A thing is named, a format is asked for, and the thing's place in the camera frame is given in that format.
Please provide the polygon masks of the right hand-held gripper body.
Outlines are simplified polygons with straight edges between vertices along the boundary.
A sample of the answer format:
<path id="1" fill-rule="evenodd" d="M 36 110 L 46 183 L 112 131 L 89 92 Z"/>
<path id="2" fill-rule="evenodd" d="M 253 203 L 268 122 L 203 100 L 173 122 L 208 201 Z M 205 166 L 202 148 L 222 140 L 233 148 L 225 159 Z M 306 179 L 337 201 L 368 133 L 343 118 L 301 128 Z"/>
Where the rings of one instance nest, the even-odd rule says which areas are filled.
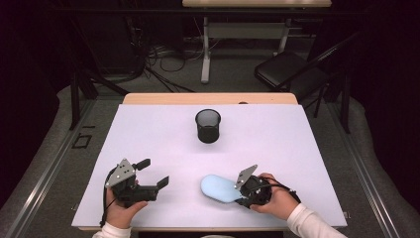
<path id="1" fill-rule="evenodd" d="M 265 205 L 271 198 L 271 186 L 265 178 L 254 176 L 257 165 L 242 170 L 235 183 L 235 188 L 241 193 L 242 198 L 247 198 L 252 204 Z"/>

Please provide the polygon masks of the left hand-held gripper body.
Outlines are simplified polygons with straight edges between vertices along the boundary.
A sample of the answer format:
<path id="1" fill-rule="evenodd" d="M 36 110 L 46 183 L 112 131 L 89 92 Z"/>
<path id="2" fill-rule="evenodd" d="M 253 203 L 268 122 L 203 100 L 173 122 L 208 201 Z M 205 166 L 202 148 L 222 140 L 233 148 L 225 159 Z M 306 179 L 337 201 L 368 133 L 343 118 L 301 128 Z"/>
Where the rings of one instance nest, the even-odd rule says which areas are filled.
<path id="1" fill-rule="evenodd" d="M 155 201 L 158 197 L 157 184 L 139 185 L 136 183 L 136 172 L 127 159 L 123 159 L 105 180 L 104 187 L 111 188 L 115 198 L 130 207 L 139 201 Z"/>

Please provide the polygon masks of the light blue hairbrush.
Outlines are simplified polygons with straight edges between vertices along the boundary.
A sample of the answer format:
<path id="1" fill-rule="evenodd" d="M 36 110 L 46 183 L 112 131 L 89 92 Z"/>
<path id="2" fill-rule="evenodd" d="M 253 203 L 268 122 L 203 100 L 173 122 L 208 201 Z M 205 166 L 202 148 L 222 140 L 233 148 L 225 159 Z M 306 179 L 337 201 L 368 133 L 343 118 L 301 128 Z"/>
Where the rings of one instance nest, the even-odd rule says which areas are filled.
<path id="1" fill-rule="evenodd" d="M 243 197 L 232 180 L 216 175 L 204 177 L 200 188 L 206 196 L 223 203 L 231 203 Z"/>

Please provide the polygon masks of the black mesh cup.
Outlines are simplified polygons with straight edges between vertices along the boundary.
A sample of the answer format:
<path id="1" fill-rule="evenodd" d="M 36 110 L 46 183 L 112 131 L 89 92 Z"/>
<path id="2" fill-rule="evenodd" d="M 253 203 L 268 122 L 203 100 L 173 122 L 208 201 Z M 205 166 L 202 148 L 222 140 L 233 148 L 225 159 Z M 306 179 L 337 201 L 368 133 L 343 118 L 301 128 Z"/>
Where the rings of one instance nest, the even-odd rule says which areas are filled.
<path id="1" fill-rule="evenodd" d="M 195 116 L 197 136 L 202 143 L 212 144 L 219 139 L 221 115 L 214 109 L 203 109 Z"/>

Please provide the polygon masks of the person's left hand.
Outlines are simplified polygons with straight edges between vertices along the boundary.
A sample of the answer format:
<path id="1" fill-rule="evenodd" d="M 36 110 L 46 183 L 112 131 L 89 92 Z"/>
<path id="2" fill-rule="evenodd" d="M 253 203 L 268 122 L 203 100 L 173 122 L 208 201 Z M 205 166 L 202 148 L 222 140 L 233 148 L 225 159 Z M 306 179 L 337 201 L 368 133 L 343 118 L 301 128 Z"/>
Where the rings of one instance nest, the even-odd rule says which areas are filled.
<path id="1" fill-rule="evenodd" d="M 129 228 L 135 215 L 147 205 L 146 201 L 140 201 L 130 207 L 125 207 L 115 198 L 112 189 L 108 188 L 106 191 L 105 221 L 118 228 Z"/>

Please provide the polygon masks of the person's right hand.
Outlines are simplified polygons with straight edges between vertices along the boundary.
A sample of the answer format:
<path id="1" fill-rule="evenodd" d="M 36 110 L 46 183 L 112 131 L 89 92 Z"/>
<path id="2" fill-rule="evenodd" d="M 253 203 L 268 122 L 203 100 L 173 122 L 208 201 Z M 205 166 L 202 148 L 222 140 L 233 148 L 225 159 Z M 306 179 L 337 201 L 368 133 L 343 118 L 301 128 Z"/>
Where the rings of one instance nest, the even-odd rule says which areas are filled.
<path id="1" fill-rule="evenodd" d="M 272 174 L 262 173 L 261 178 L 271 184 L 271 198 L 265 205 L 252 204 L 250 209 L 258 213 L 267 213 L 278 219 L 287 220 L 299 202 L 289 193 L 289 190 L 280 186 Z"/>

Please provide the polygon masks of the black metal stand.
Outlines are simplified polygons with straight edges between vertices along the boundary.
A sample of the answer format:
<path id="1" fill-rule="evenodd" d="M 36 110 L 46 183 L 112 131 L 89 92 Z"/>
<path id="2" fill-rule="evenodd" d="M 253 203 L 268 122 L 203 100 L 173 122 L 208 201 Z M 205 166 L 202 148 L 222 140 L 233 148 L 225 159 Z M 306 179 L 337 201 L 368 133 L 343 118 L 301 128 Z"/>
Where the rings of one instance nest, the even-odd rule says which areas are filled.
<path id="1" fill-rule="evenodd" d="M 71 125 L 70 130 L 74 130 L 81 120 L 80 111 L 80 97 L 79 92 L 82 92 L 88 100 L 94 100 L 99 93 L 94 86 L 95 82 L 106 86 L 107 88 L 117 92 L 120 95 L 127 95 L 128 90 L 116 85 L 110 80 L 103 77 L 100 73 L 95 72 L 89 67 L 85 66 L 80 57 L 76 53 L 74 43 L 71 40 L 67 41 L 68 55 L 73 67 L 73 76 L 70 82 L 71 95 Z"/>

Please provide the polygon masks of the white-legged desk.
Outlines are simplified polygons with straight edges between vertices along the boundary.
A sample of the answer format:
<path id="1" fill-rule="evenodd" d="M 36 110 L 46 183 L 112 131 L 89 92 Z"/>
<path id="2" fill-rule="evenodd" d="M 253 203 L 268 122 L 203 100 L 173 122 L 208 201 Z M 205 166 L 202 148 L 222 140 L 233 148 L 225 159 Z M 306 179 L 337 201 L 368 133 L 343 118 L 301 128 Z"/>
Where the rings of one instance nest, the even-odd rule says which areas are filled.
<path id="1" fill-rule="evenodd" d="M 257 10 L 268 9 L 320 9 L 329 8 L 331 0 L 182 0 L 182 6 L 187 8 L 221 9 L 232 8 Z M 209 39 L 278 39 L 280 40 L 275 55 L 284 51 L 290 18 L 277 23 L 211 23 L 207 17 L 203 18 L 203 64 L 201 82 L 208 83 L 210 79 L 210 47 Z"/>

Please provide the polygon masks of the black folding chair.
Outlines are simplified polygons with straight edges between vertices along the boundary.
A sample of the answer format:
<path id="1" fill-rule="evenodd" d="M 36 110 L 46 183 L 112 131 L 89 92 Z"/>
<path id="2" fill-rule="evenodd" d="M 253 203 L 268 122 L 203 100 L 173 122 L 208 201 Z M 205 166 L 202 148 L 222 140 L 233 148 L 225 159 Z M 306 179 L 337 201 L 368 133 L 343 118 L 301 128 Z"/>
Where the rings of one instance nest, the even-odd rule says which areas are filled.
<path id="1" fill-rule="evenodd" d="M 271 91 L 292 93 L 298 101 L 316 91 L 322 95 L 327 84 L 339 75 L 337 69 L 326 69 L 326 64 L 349 47 L 358 36 L 359 33 L 350 35 L 311 60 L 293 52 L 282 52 L 258 64 L 254 76 Z"/>

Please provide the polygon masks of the metal floor rail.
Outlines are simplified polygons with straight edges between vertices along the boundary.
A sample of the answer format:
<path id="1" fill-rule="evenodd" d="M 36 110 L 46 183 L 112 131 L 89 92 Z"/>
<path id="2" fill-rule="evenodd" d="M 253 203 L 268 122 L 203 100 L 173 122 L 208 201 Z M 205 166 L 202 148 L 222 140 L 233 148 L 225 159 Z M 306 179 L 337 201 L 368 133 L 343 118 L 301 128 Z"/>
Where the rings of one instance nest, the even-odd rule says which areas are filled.
<path id="1" fill-rule="evenodd" d="M 82 107 L 70 130 L 58 111 L 23 180 L 0 210 L 0 238 L 90 238 L 71 225 L 99 152 L 101 126 L 97 103 Z"/>
<path id="2" fill-rule="evenodd" d="M 400 238 L 388 209 L 385 207 L 382 197 L 379 195 L 376 186 L 373 183 L 368 169 L 360 155 L 352 136 L 348 134 L 342 126 L 340 111 L 334 103 L 327 103 L 327 108 L 333 117 L 336 128 L 348 150 L 354 170 L 358 176 L 361 186 L 367 196 L 367 201 L 374 213 L 374 216 L 380 226 L 385 238 Z"/>

